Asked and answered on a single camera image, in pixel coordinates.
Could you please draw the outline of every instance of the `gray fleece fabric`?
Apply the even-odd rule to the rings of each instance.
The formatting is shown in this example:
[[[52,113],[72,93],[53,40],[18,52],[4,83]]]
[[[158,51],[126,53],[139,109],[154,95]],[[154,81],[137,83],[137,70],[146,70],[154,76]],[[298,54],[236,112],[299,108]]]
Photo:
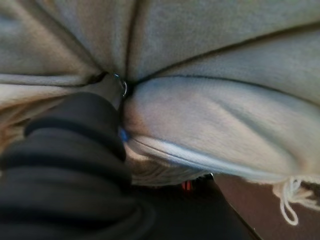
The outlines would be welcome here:
[[[320,184],[319,9],[319,0],[2,0],[0,149],[30,118],[116,73],[136,84],[123,113],[134,184],[207,173],[273,184],[296,225],[290,202],[319,209],[300,187]]]

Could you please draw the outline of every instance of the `white fringe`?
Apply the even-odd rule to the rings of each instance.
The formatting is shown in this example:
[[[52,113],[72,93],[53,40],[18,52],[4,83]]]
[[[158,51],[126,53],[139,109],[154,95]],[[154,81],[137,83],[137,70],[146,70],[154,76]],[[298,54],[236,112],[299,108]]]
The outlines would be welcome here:
[[[299,223],[297,213],[290,206],[290,203],[301,204],[306,208],[320,211],[316,200],[309,199],[313,196],[312,190],[301,186],[301,182],[320,184],[320,176],[292,176],[287,181],[273,185],[273,193],[280,198],[280,210],[284,219],[291,225]]]

